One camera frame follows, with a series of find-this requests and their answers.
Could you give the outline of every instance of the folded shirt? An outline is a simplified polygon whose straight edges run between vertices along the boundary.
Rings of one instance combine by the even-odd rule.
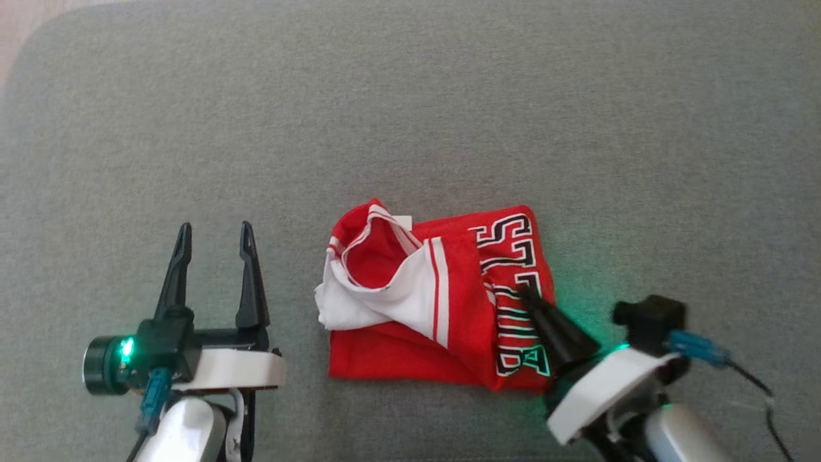
[[[332,331],[329,375],[544,391],[544,347],[516,287],[553,302],[526,206],[403,228],[377,199],[334,226],[314,296]]]

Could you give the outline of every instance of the white stripe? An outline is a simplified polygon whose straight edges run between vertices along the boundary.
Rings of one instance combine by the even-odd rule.
[[[537,335],[515,335],[515,334],[499,334],[500,337],[509,337],[511,339],[538,339]]]
[[[499,319],[512,319],[514,321],[528,321],[528,319],[522,319],[521,316],[510,316],[507,314],[500,314],[496,316]]]
[[[342,251],[345,250],[345,246],[342,245],[342,241],[337,239],[335,236],[331,236],[331,242],[328,245],[337,249],[337,252],[340,253],[342,253]]]
[[[503,346],[503,347],[499,347],[499,348],[501,348],[501,349],[514,349],[514,350],[517,350],[517,351],[530,351],[531,349],[533,349],[533,347],[532,347],[532,346],[529,346],[529,347],[511,347],[511,346]]]
[[[499,307],[497,309],[501,312],[514,312],[514,313],[527,314],[526,310],[519,310],[519,309],[511,308],[511,307]]]
[[[389,212],[385,209],[385,207],[377,206],[376,204],[371,204],[371,206],[368,207],[368,213],[371,214],[373,212],[378,212],[382,215],[393,216],[393,215],[391,215],[391,212]]]
[[[362,231],[360,232],[360,235],[357,236],[356,239],[354,239],[353,242],[348,245],[348,247],[345,249],[344,252],[342,252],[342,268],[345,269],[345,272],[348,274],[348,278],[350,278],[351,281],[354,284],[356,284],[360,287],[364,287],[364,286],[362,284],[360,284],[357,280],[355,280],[354,277],[351,276],[351,272],[348,270],[348,252],[350,252],[352,248],[354,248],[354,247],[360,245],[361,243],[363,243],[369,235],[370,235],[370,222],[368,222],[368,224],[362,229]]]
[[[522,331],[524,331],[524,332],[527,332],[527,331],[532,332],[532,331],[534,330],[534,329],[533,329],[533,327],[524,327],[524,326],[505,326],[505,325],[503,325],[501,322],[500,322],[500,323],[498,323],[498,326],[499,326],[499,327],[502,327],[503,329],[522,330]]]
[[[500,284],[493,284],[492,286],[493,293],[498,297],[502,295],[504,297],[513,298],[514,300],[519,300],[520,297],[516,295],[516,290],[512,287],[507,287],[506,285]]]
[[[416,252],[416,249],[419,247],[415,246],[410,239],[408,239],[407,231],[402,228],[398,223],[391,223],[391,229],[393,230],[393,235],[397,237],[397,241],[399,241],[399,245],[402,246],[402,250],[405,251],[406,255],[410,255],[413,252]]]
[[[433,248],[433,258],[436,259],[436,271],[439,274],[439,293],[436,294],[439,302],[439,312],[436,322],[436,341],[447,348],[447,331],[450,327],[451,318],[451,286],[447,274],[447,260],[445,259],[445,248],[442,245],[442,238],[433,238],[430,243]]]

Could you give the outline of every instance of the robotic arm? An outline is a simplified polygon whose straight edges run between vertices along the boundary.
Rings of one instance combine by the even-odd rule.
[[[627,328],[627,342],[602,354],[598,342],[538,292],[524,287],[520,296],[557,377],[546,398],[547,426],[563,446],[587,441],[604,462],[732,462],[715,433],[664,390],[687,373],[690,358],[700,358],[736,369],[768,395],[768,428],[792,461],[773,426],[772,391],[726,350],[684,331],[683,303],[658,295],[617,303],[612,320]]]
[[[180,227],[154,317],[133,335],[98,337],[83,359],[92,395],[141,393],[139,435],[128,459],[141,462],[248,462],[254,454],[257,390],[285,382],[286,364],[270,349],[268,304],[254,231],[243,222],[245,262],[236,328],[194,328],[186,307],[191,225]],[[231,408],[213,401],[227,396]]]

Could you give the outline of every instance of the gray couch cushion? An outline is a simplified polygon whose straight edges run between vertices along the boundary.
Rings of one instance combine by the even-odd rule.
[[[138,400],[80,383],[96,335],[152,312],[194,225],[202,327],[239,300],[255,226],[290,381],[257,460],[591,460],[538,399],[329,380],[312,289],[328,233],[378,196],[431,219],[529,204],[559,303],[600,339],[662,293],[779,394],[821,452],[821,5],[815,0],[134,2],[28,42],[4,101],[8,460],[119,460]],[[673,395],[739,460],[779,460],[761,396],[696,366]]]

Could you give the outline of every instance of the blue cable connector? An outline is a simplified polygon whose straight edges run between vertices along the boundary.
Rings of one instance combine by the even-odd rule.
[[[670,350],[688,358],[701,359],[714,367],[726,367],[730,361],[730,351],[719,348],[712,340],[705,339],[686,330],[670,333]]]
[[[167,367],[157,367],[149,374],[149,384],[145,387],[143,400],[140,402],[140,418],[136,431],[152,437],[159,427],[159,416],[171,394],[172,372]]]

